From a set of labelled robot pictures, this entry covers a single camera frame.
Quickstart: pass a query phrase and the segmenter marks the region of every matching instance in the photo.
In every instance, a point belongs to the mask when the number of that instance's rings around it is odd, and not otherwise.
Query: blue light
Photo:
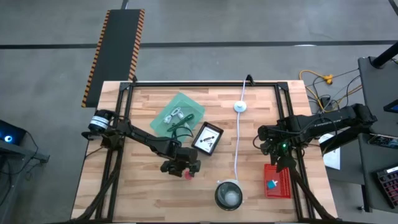
[[[4,137],[5,142],[11,142],[12,141],[12,137],[11,136],[6,136]]]

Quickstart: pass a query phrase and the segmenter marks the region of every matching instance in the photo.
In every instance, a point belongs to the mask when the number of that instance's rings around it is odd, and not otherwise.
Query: white plug
[[[246,110],[246,108],[247,108],[247,105],[246,105],[246,103],[244,101],[237,101],[234,104],[234,109],[238,113],[242,113],[243,111]]]

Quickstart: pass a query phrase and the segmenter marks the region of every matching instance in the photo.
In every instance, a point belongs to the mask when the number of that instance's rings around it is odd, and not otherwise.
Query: green transparent folder
[[[189,114],[193,114],[195,117],[190,121],[187,121],[187,124],[190,126],[191,131],[194,127],[198,124],[201,120],[203,115],[205,114],[205,108],[202,105],[199,105],[197,102],[193,101],[191,98],[185,96],[183,93],[177,94],[172,101],[160,112],[158,117],[155,118],[150,123],[150,127],[155,130],[158,136],[164,137],[172,137],[172,132],[168,132],[167,130],[172,127],[172,124],[177,124],[180,121],[180,118],[175,115],[172,117],[169,124],[164,122],[164,118],[171,114],[171,112],[175,108],[181,108],[181,111],[184,117],[188,116]],[[177,129],[177,136],[182,134],[190,134],[190,132],[185,128],[178,128]],[[181,136],[178,138],[180,142],[184,142],[187,136]]]

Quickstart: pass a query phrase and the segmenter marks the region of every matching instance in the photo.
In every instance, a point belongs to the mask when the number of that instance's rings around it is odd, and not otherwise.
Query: red plastic crate
[[[273,189],[268,189],[267,187],[267,183],[270,180],[278,181]],[[264,164],[264,188],[267,198],[292,198],[289,169],[284,168],[277,173],[276,166]]]

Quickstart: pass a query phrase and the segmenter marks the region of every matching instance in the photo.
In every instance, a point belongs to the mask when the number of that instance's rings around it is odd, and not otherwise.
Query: black and orange striped mat
[[[97,107],[104,81],[131,81],[135,77],[144,14],[143,9],[106,13],[82,107]]]

